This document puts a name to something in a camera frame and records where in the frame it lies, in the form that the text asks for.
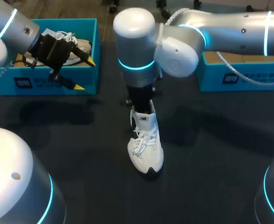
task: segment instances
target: wheel caster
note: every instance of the wheel caster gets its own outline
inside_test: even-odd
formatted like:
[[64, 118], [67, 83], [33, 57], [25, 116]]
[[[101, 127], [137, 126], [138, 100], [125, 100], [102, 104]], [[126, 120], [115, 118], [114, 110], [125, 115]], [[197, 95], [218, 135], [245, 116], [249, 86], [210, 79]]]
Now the wheel caster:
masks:
[[162, 9], [162, 17], [168, 20], [171, 17], [170, 11], [168, 9], [163, 8]]
[[250, 5], [248, 5], [248, 6], [246, 7], [246, 12], [248, 12], [248, 13], [254, 12], [253, 7], [250, 6]]
[[111, 14], [114, 14], [117, 11], [117, 6], [114, 5], [114, 2], [109, 6], [109, 11]]
[[194, 0], [194, 9], [199, 10], [201, 4], [202, 4], [202, 2], [200, 2], [199, 0]]

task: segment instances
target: cardboard box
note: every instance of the cardboard box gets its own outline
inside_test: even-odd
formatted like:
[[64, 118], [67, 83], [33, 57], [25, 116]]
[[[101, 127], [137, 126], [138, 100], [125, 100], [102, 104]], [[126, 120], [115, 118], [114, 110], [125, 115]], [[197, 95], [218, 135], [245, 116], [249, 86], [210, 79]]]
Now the cardboard box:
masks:
[[[211, 59], [215, 55], [215, 53], [205, 52], [199, 62], [196, 76], [200, 91], [274, 90], [274, 86], [257, 86], [240, 79], [222, 61]], [[263, 83], [274, 83], [274, 56], [242, 56], [242, 58], [241, 63], [234, 63], [229, 57], [227, 60], [237, 71], [250, 79]]]
[[[54, 31], [75, 33], [77, 39], [89, 40], [92, 43], [91, 56], [96, 64], [92, 68], [86, 64], [81, 66], [64, 66], [61, 75], [71, 78], [84, 87], [83, 91], [68, 90], [59, 83], [49, 80], [50, 68], [47, 66], [13, 67], [0, 78], [0, 94], [3, 96], [19, 95], [94, 95], [97, 92], [98, 71], [100, 63], [100, 38], [97, 19], [45, 19], [33, 20], [41, 29], [41, 33], [49, 28]], [[11, 54], [9, 61], [15, 60]]]

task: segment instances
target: white shoe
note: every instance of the white shoe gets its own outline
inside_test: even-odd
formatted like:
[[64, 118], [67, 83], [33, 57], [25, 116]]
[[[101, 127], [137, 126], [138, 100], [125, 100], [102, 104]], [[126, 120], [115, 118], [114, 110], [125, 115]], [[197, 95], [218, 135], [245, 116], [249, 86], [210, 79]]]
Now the white shoe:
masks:
[[[45, 36], [46, 34], [50, 34], [52, 37], [56, 38], [57, 40], [61, 40], [64, 39], [67, 42], [74, 42], [76, 44], [77, 47], [79, 47], [82, 51], [87, 52], [88, 54], [91, 52], [91, 43], [87, 40], [81, 40], [81, 39], [77, 39], [73, 33], [66, 33], [64, 31], [58, 31], [58, 32], [54, 32], [50, 29], [46, 29], [42, 35]], [[26, 57], [26, 61], [29, 63], [33, 63], [34, 58], [31, 56], [31, 54], [29, 52], [26, 52], [24, 54], [24, 56]], [[74, 53], [70, 53], [70, 57], [68, 58], [68, 60], [66, 61], [66, 63], [63, 64], [63, 66], [71, 66], [71, 65], [75, 65], [81, 62], [81, 59], [76, 56]], [[36, 64], [37, 66], [44, 66], [43, 63], [41, 62], [37, 62]]]
[[136, 139], [131, 139], [127, 145], [128, 154], [140, 172], [158, 173], [164, 162], [164, 153], [160, 142], [159, 127], [156, 120], [155, 107], [150, 101], [151, 114], [137, 113], [134, 107], [131, 110], [132, 119], [135, 120]]

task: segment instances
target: box label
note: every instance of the box label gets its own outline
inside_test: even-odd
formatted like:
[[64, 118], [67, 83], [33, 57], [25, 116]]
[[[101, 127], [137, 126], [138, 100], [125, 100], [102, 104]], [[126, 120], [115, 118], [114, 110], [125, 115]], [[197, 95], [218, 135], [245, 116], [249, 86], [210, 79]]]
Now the box label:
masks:
[[26, 78], [26, 77], [14, 78], [14, 81], [15, 81], [16, 86], [19, 89], [32, 89], [33, 88], [29, 78]]
[[55, 83], [49, 78], [35, 78], [34, 83], [37, 88], [53, 88], [53, 87], [62, 87], [60, 83]]
[[223, 84], [236, 84], [238, 83], [239, 77], [234, 73], [226, 73], [224, 75]]
[[274, 73], [250, 73], [244, 74], [244, 76], [257, 82], [274, 83]]

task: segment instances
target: chair leg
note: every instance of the chair leg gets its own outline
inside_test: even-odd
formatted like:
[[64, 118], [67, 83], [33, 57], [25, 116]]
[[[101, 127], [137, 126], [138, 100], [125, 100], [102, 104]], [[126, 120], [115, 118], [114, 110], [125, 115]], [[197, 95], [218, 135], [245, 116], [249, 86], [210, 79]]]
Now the chair leg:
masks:
[[171, 17], [170, 11], [166, 8], [167, 0], [156, 0], [156, 7], [162, 10], [162, 16], [165, 19], [169, 19]]
[[117, 11], [117, 7], [119, 6], [119, 0], [114, 0], [109, 5], [109, 11], [111, 14], [114, 14]]

